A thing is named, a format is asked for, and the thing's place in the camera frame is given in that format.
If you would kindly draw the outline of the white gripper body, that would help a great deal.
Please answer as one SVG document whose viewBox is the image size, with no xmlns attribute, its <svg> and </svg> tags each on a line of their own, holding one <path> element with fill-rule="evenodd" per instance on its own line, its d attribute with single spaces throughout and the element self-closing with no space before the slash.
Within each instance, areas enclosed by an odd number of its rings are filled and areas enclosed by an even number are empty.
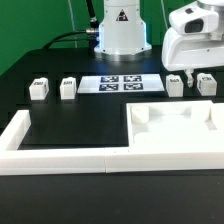
<svg viewBox="0 0 224 224">
<path fill-rule="evenodd" d="M 169 15 L 162 63 L 169 71 L 224 65 L 224 3 L 190 3 Z"/>
</svg>

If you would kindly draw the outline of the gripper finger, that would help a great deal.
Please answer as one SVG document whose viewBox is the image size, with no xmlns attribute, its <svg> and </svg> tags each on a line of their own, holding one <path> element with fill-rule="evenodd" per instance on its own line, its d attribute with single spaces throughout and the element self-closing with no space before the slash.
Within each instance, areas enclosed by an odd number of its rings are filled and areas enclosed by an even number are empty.
<svg viewBox="0 0 224 224">
<path fill-rule="evenodd" d="M 194 72 L 194 70 L 192 70 L 192 69 L 185 70 L 185 74 L 187 76 L 187 85 L 189 88 L 192 88 L 193 84 L 194 84 L 194 78 L 192 76 L 193 72 Z"/>
</svg>

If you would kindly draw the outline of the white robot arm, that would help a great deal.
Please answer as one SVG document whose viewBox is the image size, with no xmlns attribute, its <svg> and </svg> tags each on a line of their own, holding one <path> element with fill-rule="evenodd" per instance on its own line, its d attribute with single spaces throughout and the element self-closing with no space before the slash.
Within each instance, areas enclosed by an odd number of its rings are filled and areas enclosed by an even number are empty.
<svg viewBox="0 0 224 224">
<path fill-rule="evenodd" d="M 183 70 L 188 85 L 199 68 L 224 66 L 224 0 L 195 0 L 169 15 L 161 60 L 169 71 Z M 98 58 L 132 61 L 151 52 L 140 0 L 104 0 Z"/>
</svg>

